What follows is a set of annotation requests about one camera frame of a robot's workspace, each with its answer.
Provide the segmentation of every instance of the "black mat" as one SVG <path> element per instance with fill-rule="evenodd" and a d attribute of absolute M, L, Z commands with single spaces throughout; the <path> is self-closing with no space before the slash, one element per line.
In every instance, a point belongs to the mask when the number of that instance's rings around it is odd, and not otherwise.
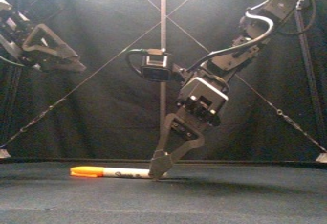
<path fill-rule="evenodd" d="M 69 176 L 80 165 L 0 165 L 0 223 L 327 223 L 326 169 L 178 165 L 154 182 Z"/>

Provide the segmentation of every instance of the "black wire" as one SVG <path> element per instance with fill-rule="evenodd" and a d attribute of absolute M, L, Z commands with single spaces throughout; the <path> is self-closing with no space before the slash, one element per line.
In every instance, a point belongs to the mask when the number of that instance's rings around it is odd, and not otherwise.
<path fill-rule="evenodd" d="M 132 49 L 127 52 L 127 55 L 126 55 L 126 60 L 128 62 L 131 69 L 142 77 L 140 71 L 135 68 L 135 66 L 132 65 L 132 62 L 131 62 L 131 55 L 134 55 L 134 54 L 147 54 L 147 51 L 143 49 Z"/>
<path fill-rule="evenodd" d="M 0 56 L 0 59 L 7 62 L 8 64 L 11 64 L 12 66 L 15 67 L 25 67 L 24 65 L 19 64 L 19 63 L 15 63 L 12 61 L 9 61 L 8 59 L 5 59 L 4 57 Z"/>
<path fill-rule="evenodd" d="M 250 13 L 252 9 L 248 9 L 247 13 L 246 13 L 246 16 L 250 18 L 250 19 L 256 19 L 256 20 L 260 20 L 263 22 L 266 22 L 268 24 L 268 30 L 258 37 L 255 38 L 254 40 L 251 40 L 250 42 L 242 44 L 242 45 L 238 45 L 238 46 L 234 46 L 231 48 L 227 48 L 227 49 L 223 49 L 223 50 L 219 50 L 216 52 L 212 52 L 210 55 L 207 55 L 206 57 L 203 57 L 194 65 L 192 67 L 187 70 L 188 72 L 192 72 L 195 71 L 195 69 L 200 66 L 200 64 L 212 59 L 214 57 L 216 56 L 222 56 L 222 55 L 227 55 L 227 54 L 231 54 L 231 53 L 235 53 L 240 50 L 244 50 L 246 48 L 250 48 L 251 46 L 256 45 L 258 43 L 260 43 L 266 38 L 268 38 L 268 36 L 271 35 L 272 31 L 275 30 L 275 24 L 274 24 L 274 21 L 264 17 L 264 16 L 260 16 L 260 15 L 252 15 Z"/>
<path fill-rule="evenodd" d="M 283 31 L 278 31 L 278 34 L 284 35 L 284 36 L 298 36 L 303 33 L 306 33 L 308 31 L 308 29 L 312 27 L 312 23 L 316 17 L 316 5 L 315 5 L 315 0 L 311 0 L 312 2 L 312 16 L 311 16 L 311 20 L 310 23 L 307 25 L 307 27 L 303 29 L 303 31 L 299 32 L 283 32 Z"/>

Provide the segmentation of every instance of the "black curtain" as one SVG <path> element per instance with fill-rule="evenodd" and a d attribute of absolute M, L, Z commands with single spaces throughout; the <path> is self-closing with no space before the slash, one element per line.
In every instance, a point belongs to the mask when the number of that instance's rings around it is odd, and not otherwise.
<path fill-rule="evenodd" d="M 8 136 L 104 68 L 7 149 L 19 157 L 150 159 L 159 140 L 159 84 L 134 74 L 122 51 L 127 47 L 160 48 L 160 25 L 156 26 L 160 0 L 57 1 L 64 10 L 45 24 L 80 54 L 87 71 L 82 74 L 21 71 L 13 115 L 7 120 L 7 123 L 11 121 Z M 207 55 L 207 50 L 228 47 L 239 35 L 239 20 L 246 8 L 263 1 L 167 0 L 167 14 L 174 21 L 167 19 L 167 50 L 174 54 L 175 63 L 188 67 Z M 326 116 L 327 1 L 315 1 L 318 16 L 308 37 Z M 295 21 L 290 19 L 286 28 L 292 30 L 294 26 Z M 1 78 L 11 76 L 9 69 L 1 64 Z M 298 37 L 276 35 L 238 75 L 318 138 Z M 7 82 L 1 87 L 1 101 L 8 97 L 9 85 Z M 178 83 L 167 85 L 168 112 L 176 110 L 174 102 L 179 88 Z M 222 125 L 204 132 L 206 146 L 194 150 L 186 159 L 316 158 L 318 147 L 239 78 L 230 82 L 228 98 Z"/>

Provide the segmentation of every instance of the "metal pole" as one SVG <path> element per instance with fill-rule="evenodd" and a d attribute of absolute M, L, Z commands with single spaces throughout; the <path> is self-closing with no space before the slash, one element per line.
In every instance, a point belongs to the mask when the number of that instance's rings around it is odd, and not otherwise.
<path fill-rule="evenodd" d="M 304 22 L 303 22 L 303 15 L 299 11 L 295 12 L 295 21 L 298 25 L 298 31 L 302 32 L 304 30 Z M 299 38 L 300 38 L 304 67 L 307 71 L 308 85 L 311 90 L 312 110 L 315 116 L 318 136 L 319 136 L 319 141 L 324 145 L 327 145 L 326 125 L 323 121 L 323 113 L 322 113 L 322 106 L 320 106 L 319 95 L 318 95 L 316 80 L 315 80 L 315 75 L 312 70 L 312 56 L 310 51 L 307 35 L 300 34 Z"/>
<path fill-rule="evenodd" d="M 162 0 L 162 49 L 166 50 L 166 0 Z M 163 135 L 166 118 L 166 83 L 160 83 L 160 135 Z"/>

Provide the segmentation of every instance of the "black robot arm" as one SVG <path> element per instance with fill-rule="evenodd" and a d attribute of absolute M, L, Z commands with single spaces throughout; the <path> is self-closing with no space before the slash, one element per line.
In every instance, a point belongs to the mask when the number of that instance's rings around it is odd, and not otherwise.
<path fill-rule="evenodd" d="M 13 6 L 0 0 L 0 44 L 16 66 L 43 72 L 82 72 L 79 55 L 45 24 L 33 24 Z"/>
<path fill-rule="evenodd" d="M 208 126 L 220 124 L 220 111 L 228 100 L 227 83 L 267 45 L 299 2 L 300 0 L 266 0 L 248 8 L 240 20 L 242 33 L 234 40 L 232 47 L 204 56 L 191 68 L 175 69 L 179 70 L 176 77 L 183 80 L 176 102 L 179 109 L 166 116 L 163 134 L 151 160 L 150 175 L 154 179 L 167 173 L 190 150 L 204 144 L 202 131 Z M 167 152 L 171 130 L 186 142 L 172 152 Z"/>

